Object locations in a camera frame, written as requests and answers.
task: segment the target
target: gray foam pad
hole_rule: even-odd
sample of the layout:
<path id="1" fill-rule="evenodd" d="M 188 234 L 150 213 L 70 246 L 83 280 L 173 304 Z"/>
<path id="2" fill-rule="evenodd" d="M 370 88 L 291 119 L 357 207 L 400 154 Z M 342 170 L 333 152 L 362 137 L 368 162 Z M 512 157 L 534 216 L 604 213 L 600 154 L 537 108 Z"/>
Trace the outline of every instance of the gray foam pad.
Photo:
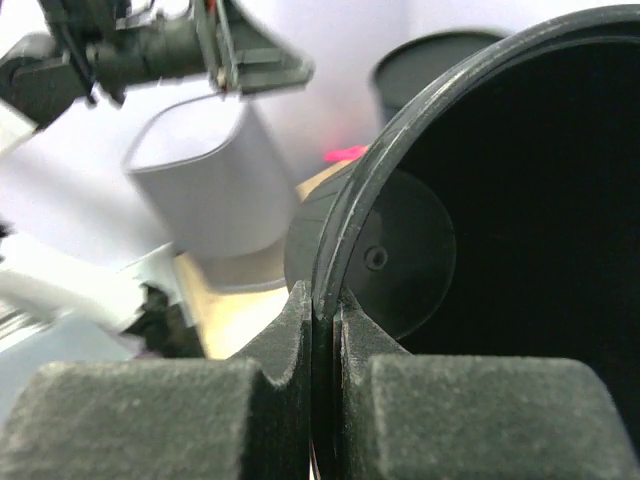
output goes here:
<path id="1" fill-rule="evenodd" d="M 253 360 L 46 367 L 3 432 L 0 478 L 242 478 L 261 378 Z"/>
<path id="2" fill-rule="evenodd" d="M 639 478 L 611 397 L 578 362 L 378 356 L 363 388 L 369 478 Z"/>

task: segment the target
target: gray cup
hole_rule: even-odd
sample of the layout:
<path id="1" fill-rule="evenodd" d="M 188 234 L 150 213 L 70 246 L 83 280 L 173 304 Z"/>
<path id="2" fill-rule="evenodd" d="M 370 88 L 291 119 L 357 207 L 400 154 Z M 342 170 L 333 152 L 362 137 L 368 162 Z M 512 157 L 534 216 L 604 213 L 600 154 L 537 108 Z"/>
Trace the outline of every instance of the gray cup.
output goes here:
<path id="1" fill-rule="evenodd" d="M 284 285 L 284 236 L 300 200 L 251 104 L 208 96 L 161 112 L 124 169 L 212 287 Z"/>

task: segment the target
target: wooden surface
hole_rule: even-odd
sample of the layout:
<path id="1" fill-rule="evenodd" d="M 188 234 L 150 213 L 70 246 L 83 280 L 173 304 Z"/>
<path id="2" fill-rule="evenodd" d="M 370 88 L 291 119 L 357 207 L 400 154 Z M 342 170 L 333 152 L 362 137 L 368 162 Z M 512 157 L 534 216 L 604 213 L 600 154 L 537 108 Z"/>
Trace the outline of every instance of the wooden surface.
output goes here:
<path id="1" fill-rule="evenodd" d="M 305 198 L 322 180 L 348 163 L 333 164 L 300 184 L 300 197 Z M 215 291 L 209 288 L 188 254 L 176 258 L 176 270 L 185 286 L 187 302 L 209 358 L 227 358 L 241 349 L 271 323 L 288 297 L 286 287 L 258 293 L 228 294 Z"/>

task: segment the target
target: white wall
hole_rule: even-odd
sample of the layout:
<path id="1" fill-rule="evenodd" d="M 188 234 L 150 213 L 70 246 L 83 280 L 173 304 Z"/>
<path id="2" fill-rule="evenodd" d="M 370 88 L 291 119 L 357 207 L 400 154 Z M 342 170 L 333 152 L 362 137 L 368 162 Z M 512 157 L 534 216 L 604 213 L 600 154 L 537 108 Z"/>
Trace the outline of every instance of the white wall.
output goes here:
<path id="1" fill-rule="evenodd" d="M 175 10 L 186 0 L 165 2 Z M 305 91 L 259 101 L 283 158 L 298 180 L 321 168 L 327 150 L 375 138 L 379 125 L 370 73 L 392 48 L 448 29 L 513 32 L 573 10 L 612 3 L 620 2 L 241 2 L 316 62 L 315 78 Z M 0 54 L 24 33 L 41 29 L 44 22 L 37 0 L 4 0 Z M 206 90 L 206 82 L 196 80 L 131 91 L 119 111 L 106 101 L 93 111 L 82 103 L 75 105 L 46 132 L 0 161 L 0 216 L 56 248 L 114 268 L 168 241 L 161 223 L 120 172 L 120 162 L 145 120 Z"/>

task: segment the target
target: black cylindrical container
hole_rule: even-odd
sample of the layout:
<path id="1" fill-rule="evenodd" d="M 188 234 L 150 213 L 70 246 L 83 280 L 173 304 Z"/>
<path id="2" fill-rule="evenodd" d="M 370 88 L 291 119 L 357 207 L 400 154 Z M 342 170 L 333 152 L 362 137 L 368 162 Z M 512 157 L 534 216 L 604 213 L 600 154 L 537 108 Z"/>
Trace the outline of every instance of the black cylindrical container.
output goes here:
<path id="1" fill-rule="evenodd" d="M 413 353 L 577 359 L 637 448 L 639 84 L 638 5 L 546 22 L 431 83 L 300 214 L 314 342 L 335 343 L 346 286 Z"/>
<path id="2" fill-rule="evenodd" d="M 449 68 L 501 38 L 474 31 L 439 33 L 406 43 L 387 54 L 373 75 L 385 123 Z"/>

